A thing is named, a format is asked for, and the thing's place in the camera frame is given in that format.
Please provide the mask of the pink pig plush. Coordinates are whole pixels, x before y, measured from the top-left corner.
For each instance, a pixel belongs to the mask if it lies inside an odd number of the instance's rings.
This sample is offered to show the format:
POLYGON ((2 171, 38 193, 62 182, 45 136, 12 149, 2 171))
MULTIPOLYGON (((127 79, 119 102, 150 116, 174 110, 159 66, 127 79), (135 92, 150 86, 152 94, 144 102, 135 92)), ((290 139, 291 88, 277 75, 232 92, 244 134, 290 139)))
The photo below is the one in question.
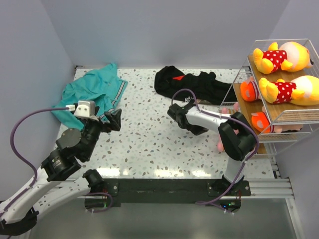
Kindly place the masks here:
POLYGON ((223 146, 221 137, 219 137, 219 141, 218 141, 218 144, 217 144, 217 149, 218 149, 219 152, 224 152, 224 146, 223 146))
POLYGON ((221 114, 230 114, 230 115, 238 111, 240 111, 240 106, 238 102, 226 103, 222 105, 219 109, 219 112, 221 114))

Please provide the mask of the black-haired doll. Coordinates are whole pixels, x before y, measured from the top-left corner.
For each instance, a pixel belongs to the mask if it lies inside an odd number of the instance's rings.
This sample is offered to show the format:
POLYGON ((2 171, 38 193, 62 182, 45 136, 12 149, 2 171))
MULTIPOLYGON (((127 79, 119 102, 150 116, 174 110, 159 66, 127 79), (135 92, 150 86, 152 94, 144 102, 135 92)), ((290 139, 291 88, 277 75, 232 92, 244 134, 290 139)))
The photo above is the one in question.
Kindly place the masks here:
POLYGON ((242 98, 247 102, 254 102, 261 99, 257 83, 253 76, 241 83, 240 92, 242 98))
POLYGON ((298 132, 304 126, 303 124, 273 125, 266 114, 265 107, 262 107, 261 112, 251 113, 251 121, 253 127, 261 133, 298 132))

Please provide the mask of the yellow polka-dot plush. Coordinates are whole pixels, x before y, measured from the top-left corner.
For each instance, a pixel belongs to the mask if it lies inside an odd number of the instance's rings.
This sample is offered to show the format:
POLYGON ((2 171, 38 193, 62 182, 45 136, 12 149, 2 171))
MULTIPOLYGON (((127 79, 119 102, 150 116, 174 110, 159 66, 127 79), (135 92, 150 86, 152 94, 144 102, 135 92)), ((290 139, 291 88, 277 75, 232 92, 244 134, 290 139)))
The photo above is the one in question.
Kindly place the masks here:
POLYGON ((319 104, 319 79, 311 75, 303 75, 292 81, 278 79, 270 82, 261 78, 258 83, 262 97, 271 104, 291 103, 299 106, 319 104))
POLYGON ((286 42, 281 46, 273 42, 266 51, 253 51, 253 61, 259 72, 271 74, 278 70, 297 72, 314 65, 310 51, 297 42, 286 42))

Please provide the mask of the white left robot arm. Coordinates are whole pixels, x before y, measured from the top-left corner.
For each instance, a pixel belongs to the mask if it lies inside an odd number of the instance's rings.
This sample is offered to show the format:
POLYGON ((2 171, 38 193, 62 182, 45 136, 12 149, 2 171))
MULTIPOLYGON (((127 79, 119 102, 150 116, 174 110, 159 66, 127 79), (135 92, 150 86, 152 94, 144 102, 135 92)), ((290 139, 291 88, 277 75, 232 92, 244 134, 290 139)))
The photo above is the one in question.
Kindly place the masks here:
POLYGON ((108 119, 103 122, 94 111, 76 114, 86 122, 82 130, 70 128, 56 141, 57 148, 42 162, 39 168, 25 159, 16 149, 14 136, 19 125, 34 113, 21 118, 10 134, 10 145, 16 156, 26 163, 34 176, 9 199, 0 203, 0 233, 8 238, 19 236, 31 230, 39 216, 79 196, 104 196, 108 203, 104 212, 114 203, 112 195, 104 189, 104 180, 97 170, 87 170, 69 187, 53 193, 50 190, 68 179, 81 168, 80 162, 87 162, 93 153, 101 133, 120 131, 121 109, 105 112, 108 119))

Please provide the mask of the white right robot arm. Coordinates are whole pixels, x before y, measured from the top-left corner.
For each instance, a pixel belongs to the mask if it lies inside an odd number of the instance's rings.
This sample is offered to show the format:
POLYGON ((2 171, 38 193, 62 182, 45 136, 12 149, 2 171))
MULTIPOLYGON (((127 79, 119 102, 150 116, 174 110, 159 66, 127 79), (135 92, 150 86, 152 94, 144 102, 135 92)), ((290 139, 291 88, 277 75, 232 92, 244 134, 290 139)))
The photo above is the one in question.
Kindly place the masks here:
POLYGON ((244 163, 256 153, 260 145, 258 136, 245 116, 240 112, 230 115, 200 110, 194 103, 185 106, 173 104, 168 108, 167 114, 180 128, 194 135, 209 130, 219 134, 224 151, 228 155, 222 190, 229 196, 238 192, 239 181, 243 178, 244 163))

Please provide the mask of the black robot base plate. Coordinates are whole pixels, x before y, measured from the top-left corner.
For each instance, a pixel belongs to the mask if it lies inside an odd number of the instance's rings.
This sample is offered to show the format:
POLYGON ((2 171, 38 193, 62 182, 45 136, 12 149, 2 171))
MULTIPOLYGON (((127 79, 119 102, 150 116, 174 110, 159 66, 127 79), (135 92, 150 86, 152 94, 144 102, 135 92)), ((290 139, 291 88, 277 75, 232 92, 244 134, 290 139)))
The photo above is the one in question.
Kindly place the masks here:
POLYGON ((194 204, 217 198, 228 186, 230 183, 225 179, 110 178, 94 192, 110 194, 114 207, 122 203, 194 204))

